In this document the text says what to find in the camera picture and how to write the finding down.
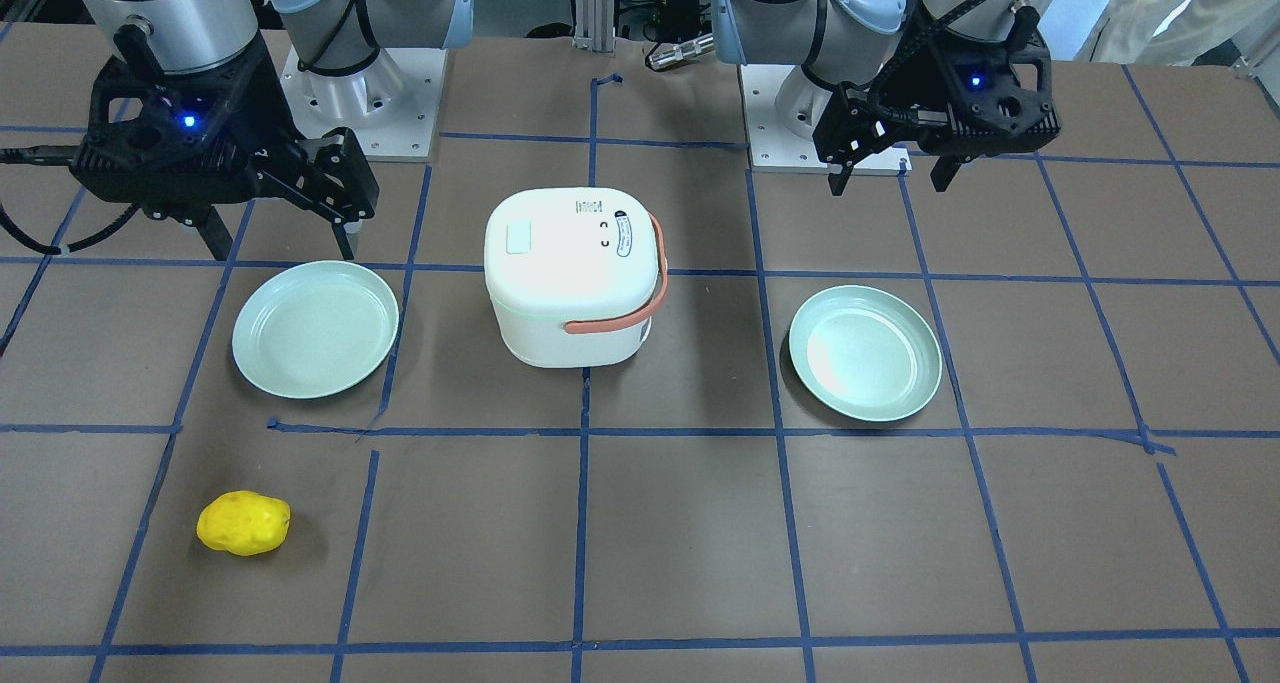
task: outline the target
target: person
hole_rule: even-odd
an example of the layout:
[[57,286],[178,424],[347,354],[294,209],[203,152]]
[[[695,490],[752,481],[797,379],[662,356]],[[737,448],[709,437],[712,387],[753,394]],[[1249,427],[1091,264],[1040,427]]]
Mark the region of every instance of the person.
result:
[[1166,31],[1162,22],[1185,0],[1111,0],[1076,60],[1188,64],[1215,49],[1280,0],[1190,0]]

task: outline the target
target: blue grid line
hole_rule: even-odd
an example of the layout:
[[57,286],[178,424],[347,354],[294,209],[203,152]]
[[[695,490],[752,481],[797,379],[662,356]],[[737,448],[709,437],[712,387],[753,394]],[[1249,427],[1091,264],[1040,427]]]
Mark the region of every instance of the blue grid line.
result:
[[[387,427],[387,428],[357,428],[353,425],[308,425],[284,423],[279,418],[270,418],[266,425],[271,431],[279,434],[364,434],[372,437],[572,437],[581,434],[581,428],[416,428],[416,427]],[[612,437],[768,437],[776,436],[778,428],[585,428],[591,436]],[[1053,428],[1053,427],[969,427],[969,428],[781,428],[786,437],[964,437],[965,432],[982,437],[1006,436],[1055,436],[1055,437],[1110,437],[1120,443],[1132,443],[1135,446],[1152,446],[1156,451],[1178,455],[1171,446],[1152,443],[1142,437],[1135,431],[1121,431],[1120,428]],[[1181,434],[1180,437],[1198,437],[1194,432],[1167,432],[1170,437]],[[1204,437],[1280,437],[1280,432],[1272,431],[1215,431]]]
[[589,137],[581,136],[525,136],[524,133],[457,133],[440,132],[443,139],[471,139],[471,141],[525,141],[525,142],[573,142],[585,145],[591,142]]
[[120,436],[169,436],[182,425],[110,423],[0,423],[0,434],[120,434]]
[[[612,82],[614,78],[607,77],[599,81],[593,81],[595,84],[604,84]],[[461,133],[453,130],[445,130],[440,133],[443,139],[479,139],[479,141],[521,141],[521,142],[567,142],[567,145],[634,145],[641,147],[712,147],[712,148],[727,148],[727,150],[746,150],[749,146],[745,142],[732,142],[732,141],[658,141],[658,139],[603,139],[602,137],[595,137],[595,128],[589,137],[581,136],[527,136],[527,133]]]
[[718,147],[726,150],[746,150],[745,142],[732,141],[649,141],[649,139],[595,139],[599,145],[635,145],[641,147]]
[[1235,671],[1240,675],[1240,683],[1249,683],[1249,674],[1244,670],[1244,661],[1240,659],[1240,651],[1235,646],[1235,636],[1226,624],[1226,615],[1222,613],[1222,604],[1217,600],[1217,593],[1213,591],[1213,583],[1208,578],[1208,568],[1204,567],[1204,559],[1201,556],[1199,549],[1196,546],[1196,538],[1192,536],[1192,528],[1187,523],[1187,515],[1183,514],[1181,504],[1178,501],[1178,492],[1174,492],[1174,482],[1169,478],[1169,469],[1165,469],[1165,463],[1157,463],[1156,469],[1160,469],[1161,482],[1165,483],[1165,492],[1169,495],[1169,505],[1174,509],[1174,515],[1178,519],[1178,528],[1183,532],[1183,540],[1187,541],[1187,547],[1192,554],[1192,560],[1196,561],[1196,572],[1199,573],[1201,583],[1204,586],[1204,595],[1208,597],[1208,605],[1213,609],[1213,618],[1217,619],[1219,636],[1226,641],[1226,650],[1231,652],[1231,663],[1235,664]]
[[1280,431],[1222,431],[1221,428],[1190,428],[1190,431],[1152,428],[1151,432],[1165,437],[1280,437]]
[[[924,153],[920,150],[909,151],[914,159],[932,159],[933,155]],[[1102,156],[1101,159],[1094,159],[1089,155],[1052,155],[1052,153],[1001,153],[1001,159],[1006,160],[1034,160],[1034,159],[1052,160],[1052,162],[1100,162],[1100,164],[1114,164],[1114,165],[1174,165],[1172,160],[1162,159],[1107,159]],[[1178,160],[1183,165],[1194,165],[1194,168],[1280,168],[1280,162],[1240,162],[1240,160]]]
[[599,130],[599,123],[600,123],[599,122],[600,96],[596,93],[596,91],[599,90],[600,86],[612,83],[614,81],[621,83],[622,75],[617,73],[611,73],[608,77],[604,78],[591,78],[591,137],[590,139],[588,139],[589,151],[588,151],[586,185],[593,185],[593,187],[595,185],[595,155],[600,142],[599,137],[596,137],[596,130]]
[[987,486],[987,475],[983,473],[982,457],[978,451],[978,441],[974,439],[973,428],[969,425],[969,411],[964,405],[964,395],[960,391],[960,377],[956,373],[955,358],[951,356],[951,342],[947,338],[946,324],[942,322],[942,308],[938,304],[938,294],[933,288],[933,281],[928,278],[929,262],[924,256],[924,240],[920,237],[920,228],[915,220],[915,208],[911,205],[911,194],[906,191],[906,168],[897,177],[897,187],[902,194],[902,203],[906,208],[906,223],[911,228],[911,240],[915,244],[915,256],[920,262],[920,272],[925,274],[924,290],[929,297],[929,308],[933,310],[933,320],[938,327],[938,347],[946,359],[947,376],[951,379],[951,390],[955,393],[956,413],[960,417],[960,427],[964,428],[965,445],[969,449],[969,463],[973,466],[974,478],[978,482],[978,494],[982,498],[983,513],[987,515],[987,530],[991,533],[991,542],[996,551],[996,563],[1000,565],[1000,577],[1005,583],[1005,597],[1009,599],[1009,613],[1014,620],[1014,629],[1018,634],[1018,647],[1023,654],[1023,668],[1027,669],[1028,683],[1037,683],[1036,663],[1032,660],[1032,648],[1027,642],[1027,628],[1023,624],[1023,611],[1018,605],[1018,592],[1014,588],[1014,576],[1009,569],[1009,556],[1005,555],[1005,542],[1000,537],[1000,524],[996,521],[996,506],[991,500],[991,490]]
[[[1062,224],[1062,232],[1066,233],[1066,242],[1071,247],[1071,255],[1075,256],[1075,265],[1080,269],[1080,276],[1084,280],[1084,288],[1089,292],[1089,301],[1093,301],[1093,311],[1098,315],[1098,324],[1102,327],[1102,335],[1107,338],[1107,347],[1111,349],[1111,357],[1116,361],[1116,371],[1120,372],[1120,382],[1124,382],[1125,396],[1129,399],[1129,408],[1133,408],[1134,421],[1138,423],[1138,432],[1143,437],[1147,437],[1147,422],[1142,418],[1142,409],[1138,405],[1138,393],[1134,391],[1133,381],[1129,379],[1129,370],[1125,368],[1124,358],[1120,356],[1120,345],[1116,343],[1115,333],[1111,333],[1111,324],[1107,322],[1107,315],[1102,311],[1102,299],[1098,297],[1098,292],[1093,288],[1093,283],[1088,281],[1089,269],[1084,265],[1084,255],[1080,253],[1080,247],[1075,242],[1075,233],[1071,232],[1071,224],[1066,221],[1066,210],[1062,208],[1062,201],[1057,197],[1057,188],[1053,187],[1053,180],[1048,174],[1048,168],[1044,165],[1043,159],[1036,160],[1036,165],[1041,171],[1041,177],[1044,180],[1044,188],[1048,191],[1048,197],[1053,203],[1053,210],[1057,212],[1057,219]],[[1147,451],[1155,451],[1148,446]]]
[[[79,187],[76,192],[76,197],[73,197],[63,223],[59,224],[58,232],[54,233],[51,246],[61,244],[63,237],[67,235],[67,229],[70,226],[72,219],[76,217],[76,212],[79,210],[79,205],[84,200],[86,192],[87,191],[84,191],[83,187]],[[23,292],[22,297],[18,299],[18,306],[13,311],[13,317],[9,318],[9,326],[5,326],[4,335],[0,336],[0,356],[4,356],[4,350],[8,350],[9,342],[13,342],[13,338],[18,334],[18,324],[22,324],[23,315],[27,315],[27,308],[29,308],[31,301],[36,297],[36,288],[38,288],[40,283],[45,279],[45,272],[49,270],[49,262],[51,258],[54,258],[54,256],[45,255],[40,260],[40,263],[36,265],[36,274],[32,274],[31,281],[27,283],[27,290]]]
[[1280,628],[1231,628],[1236,638],[1280,638]]
[[745,269],[667,269],[672,276],[755,278],[755,270]]
[[[205,329],[201,331],[200,342],[196,345],[196,354],[192,356],[191,368],[187,370],[187,380],[183,382],[182,395],[178,396],[178,407],[174,409],[173,414],[173,425],[175,428],[180,427],[182,417],[187,413],[187,404],[191,402],[191,393],[196,386],[196,373],[200,372],[200,365],[205,359],[205,350],[209,349],[209,340],[214,333],[214,324],[218,320],[218,313],[223,306],[224,295],[227,295],[227,285],[234,272],[230,262],[233,262],[236,256],[239,253],[241,242],[244,239],[244,232],[247,232],[248,223],[252,216],[253,201],[248,201],[247,208],[244,208],[244,215],[241,219],[239,229],[236,233],[236,240],[232,242],[230,253],[227,256],[228,265],[223,269],[223,276],[218,283],[218,290],[214,292],[214,301],[209,306],[209,315],[205,318]],[[178,432],[169,434],[169,440],[165,441],[164,453],[160,455],[160,464],[156,466],[156,475],[151,482],[151,491],[147,492],[146,505],[142,505],[142,518],[138,522],[137,533],[133,537],[133,546],[129,550],[128,561],[124,564],[124,573],[120,576],[120,586],[115,592],[115,601],[111,604],[111,614],[106,620],[106,627],[102,631],[102,641],[99,646],[97,655],[93,659],[93,668],[88,677],[90,683],[99,683],[102,678],[102,668],[106,665],[106,656],[109,655],[111,643],[115,638],[115,628],[119,625],[120,616],[124,613],[124,601],[129,595],[129,587],[133,585],[133,573],[137,569],[138,559],[142,555],[142,542],[146,541],[147,531],[151,527],[151,513],[155,510],[156,501],[160,499],[160,487],[164,486],[164,480],[169,473],[169,463],[173,460],[173,451],[177,440]]]
[[[40,263],[37,255],[0,255],[0,265]],[[211,258],[81,258],[81,256],[54,256],[50,265],[138,265],[138,267],[219,269],[225,265]],[[302,260],[237,260],[233,269],[292,269],[306,263]],[[430,272],[484,272],[480,263],[389,263],[361,262],[371,270],[430,270]],[[754,278],[758,272],[748,269],[669,269],[672,276]],[[1097,283],[1112,287],[1253,287],[1280,288],[1280,279],[1229,278],[1120,278],[1120,276],[1043,276],[1043,274],[1015,272],[911,272],[911,270],[787,270],[765,269],[765,278],[867,278],[902,279],[902,281],[1015,281],[1015,283]]]
[[333,643],[161,643],[115,645],[115,656],[312,656],[333,655]]
[[346,659],[347,636],[351,632],[351,616],[356,611],[356,588],[360,586],[360,568],[365,560],[365,538],[369,535],[369,517],[374,506],[374,486],[378,483],[376,450],[369,451],[369,475],[365,478],[365,498],[360,504],[360,524],[356,528],[356,545],[351,550],[351,572],[347,574],[347,595],[342,602],[342,622],[338,624],[338,645],[333,652],[333,669],[329,683],[342,680],[342,664]]
[[413,217],[413,232],[410,238],[408,255],[404,258],[404,280],[401,288],[401,310],[398,326],[396,327],[396,340],[392,342],[392,350],[387,357],[387,373],[383,377],[383,395],[378,404],[378,413],[374,414],[374,420],[366,425],[366,428],[371,427],[381,414],[387,413],[388,407],[392,402],[392,382],[396,379],[396,367],[399,363],[399,347],[404,336],[404,322],[408,318],[408,294],[413,287],[413,262],[417,258],[417,246],[422,235],[422,221],[426,217],[426,205],[431,192],[431,168],[422,171],[422,182],[417,191],[417,215]]
[[23,127],[23,124],[5,127],[5,124],[0,124],[3,133],[83,133],[87,129],[86,127]]
[[586,625],[586,496],[591,451],[591,370],[582,370],[582,414],[577,446],[577,528],[573,536],[573,654],[570,679],[582,679],[582,637]]
[[[1180,182],[1183,182],[1183,188],[1185,188],[1187,191],[1187,197],[1189,197],[1192,205],[1196,206],[1196,212],[1199,215],[1201,223],[1204,224],[1204,232],[1208,233],[1210,239],[1213,242],[1215,249],[1217,249],[1217,255],[1221,256],[1222,263],[1226,265],[1226,272],[1230,274],[1233,281],[1240,281],[1239,274],[1235,272],[1235,267],[1234,265],[1231,265],[1230,256],[1226,255],[1226,249],[1222,246],[1222,242],[1217,237],[1217,233],[1213,232],[1213,224],[1208,221],[1208,215],[1204,214],[1204,206],[1201,205],[1199,197],[1192,188],[1192,183],[1187,179],[1187,171],[1183,171],[1178,156],[1174,155],[1172,146],[1169,145],[1169,139],[1165,139],[1165,132],[1161,130],[1160,123],[1156,122],[1156,115],[1151,111],[1151,107],[1147,105],[1147,98],[1143,98],[1142,91],[1138,90],[1138,81],[1134,81],[1133,74],[1129,72],[1128,65],[1121,65],[1120,69],[1121,72],[1124,72],[1125,78],[1129,79],[1129,87],[1133,88],[1133,95],[1138,97],[1138,104],[1142,104],[1142,110],[1143,113],[1147,114],[1147,122],[1151,122],[1151,127],[1153,128],[1153,130],[1156,130],[1156,137],[1158,137],[1160,145],[1165,146],[1165,153],[1169,153],[1169,160],[1171,164],[1174,164],[1174,171],[1178,171],[1178,178]],[[1271,358],[1275,358],[1276,365],[1280,365],[1280,349],[1276,349],[1276,342],[1272,340],[1271,333],[1267,333],[1267,326],[1266,324],[1262,322],[1262,317],[1261,315],[1258,315],[1258,310],[1256,308],[1256,306],[1253,306],[1253,299],[1251,299],[1249,292],[1245,290],[1244,287],[1238,287],[1238,288],[1242,299],[1244,299],[1245,308],[1249,310],[1249,315],[1252,315],[1253,322],[1257,324],[1258,326],[1258,333],[1262,333],[1262,340],[1266,342],[1267,348],[1271,349]]]
[[[1280,638],[1280,628],[1229,628],[1233,638]],[[1107,631],[1029,631],[1019,633],[922,633],[897,636],[817,636],[814,648],[892,648],[928,646],[988,646],[1019,641],[1030,643],[1084,643],[1103,641],[1196,641],[1220,640],[1221,628],[1151,628]],[[347,643],[346,655],[398,654],[539,654],[588,651],[712,651],[742,648],[800,648],[799,637],[771,638],[625,638],[590,641],[399,641],[385,643]],[[0,646],[0,657],[88,657],[97,646]],[[279,656],[333,655],[337,643],[129,643],[113,645],[111,657],[128,656]]]
[[804,655],[806,683],[817,683],[818,670],[813,660],[813,633],[809,629],[809,600],[804,587],[804,569],[800,564],[800,537],[796,530],[795,499],[791,495],[791,464],[787,460],[787,439],[782,425],[782,396],[778,384],[778,365],[774,358],[773,326],[769,315],[768,281],[764,278],[764,244],[760,237],[760,217],[755,206],[755,178],[746,169],[746,203],[751,217],[751,246],[755,253],[755,283],[760,297],[760,320],[764,327],[764,358],[769,372],[769,402],[773,405],[773,436],[778,448],[778,480],[782,486],[782,513],[787,524],[787,549],[791,555],[791,581],[796,593],[796,616],[800,624],[800,645]]

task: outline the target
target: brown table surface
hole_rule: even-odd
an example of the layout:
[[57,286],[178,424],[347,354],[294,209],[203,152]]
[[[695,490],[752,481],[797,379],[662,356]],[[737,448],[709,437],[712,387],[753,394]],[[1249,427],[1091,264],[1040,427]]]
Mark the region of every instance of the brown table surface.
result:
[[[69,258],[4,237],[0,679],[1280,680],[1280,122],[1252,82],[1062,63],[1039,155],[836,200],[750,171],[732,67],[644,51],[452,54],[433,162],[375,164],[361,233],[402,338],[328,399],[256,390],[229,344],[262,281],[334,258],[314,215],[228,206],[228,263],[142,217]],[[0,27],[0,146],[77,142],[106,54]],[[589,183],[663,223],[667,306],[634,359],[530,368],[484,224]],[[0,201],[45,240],[122,208],[15,165]],[[915,417],[836,414],[780,354],[845,283],[938,333]],[[273,554],[196,541],[239,489],[293,506]]]

